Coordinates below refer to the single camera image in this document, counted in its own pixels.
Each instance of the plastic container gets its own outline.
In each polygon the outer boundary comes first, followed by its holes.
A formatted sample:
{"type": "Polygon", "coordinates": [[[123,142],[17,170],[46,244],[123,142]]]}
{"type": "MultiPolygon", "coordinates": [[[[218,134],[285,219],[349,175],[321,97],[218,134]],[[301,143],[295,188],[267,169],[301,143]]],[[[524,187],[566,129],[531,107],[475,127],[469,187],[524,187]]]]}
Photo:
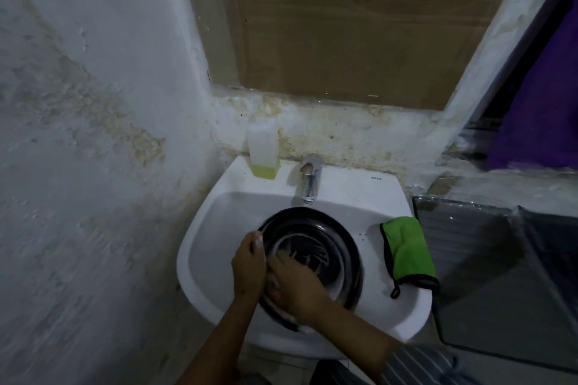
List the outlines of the plastic container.
{"type": "Polygon", "coordinates": [[[247,143],[255,177],[274,180],[279,170],[279,139],[276,118],[257,111],[249,119],[247,143]]]}

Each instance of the green cloth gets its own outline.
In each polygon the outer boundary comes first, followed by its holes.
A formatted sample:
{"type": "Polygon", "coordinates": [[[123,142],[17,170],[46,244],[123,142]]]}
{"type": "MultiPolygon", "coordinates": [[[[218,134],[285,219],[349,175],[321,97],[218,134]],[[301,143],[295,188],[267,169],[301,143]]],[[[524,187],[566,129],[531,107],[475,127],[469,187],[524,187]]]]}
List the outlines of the green cloth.
{"type": "Polygon", "coordinates": [[[381,224],[380,231],[387,271],[395,284],[391,298],[399,297],[399,286],[404,283],[438,294],[439,281],[419,221],[402,216],[381,224]]]}

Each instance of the purple cloth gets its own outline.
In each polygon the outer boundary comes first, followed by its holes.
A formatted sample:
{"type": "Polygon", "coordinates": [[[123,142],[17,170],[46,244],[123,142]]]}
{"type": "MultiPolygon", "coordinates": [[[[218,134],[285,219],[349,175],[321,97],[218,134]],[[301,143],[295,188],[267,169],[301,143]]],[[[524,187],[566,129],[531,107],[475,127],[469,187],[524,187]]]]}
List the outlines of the purple cloth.
{"type": "Polygon", "coordinates": [[[526,74],[486,165],[578,168],[578,0],[526,74]]]}

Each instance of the striped sleeve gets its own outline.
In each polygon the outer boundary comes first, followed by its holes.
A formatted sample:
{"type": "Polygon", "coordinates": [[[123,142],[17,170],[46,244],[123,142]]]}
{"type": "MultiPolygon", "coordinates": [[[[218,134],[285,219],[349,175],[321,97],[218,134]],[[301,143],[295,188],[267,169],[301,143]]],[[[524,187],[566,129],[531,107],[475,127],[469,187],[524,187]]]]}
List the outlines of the striped sleeve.
{"type": "Polygon", "coordinates": [[[443,346],[403,346],[388,359],[381,385],[480,385],[443,346]]]}

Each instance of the faucet handle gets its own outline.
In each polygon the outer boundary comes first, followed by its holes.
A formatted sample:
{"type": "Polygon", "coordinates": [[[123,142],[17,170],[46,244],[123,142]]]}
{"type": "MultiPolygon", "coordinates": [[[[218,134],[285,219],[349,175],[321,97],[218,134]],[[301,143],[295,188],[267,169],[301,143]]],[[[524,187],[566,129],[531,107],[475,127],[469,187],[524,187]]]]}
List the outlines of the faucet handle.
{"type": "Polygon", "coordinates": [[[313,175],[323,167],[323,158],[317,154],[307,154],[299,171],[302,175],[313,175]]]}

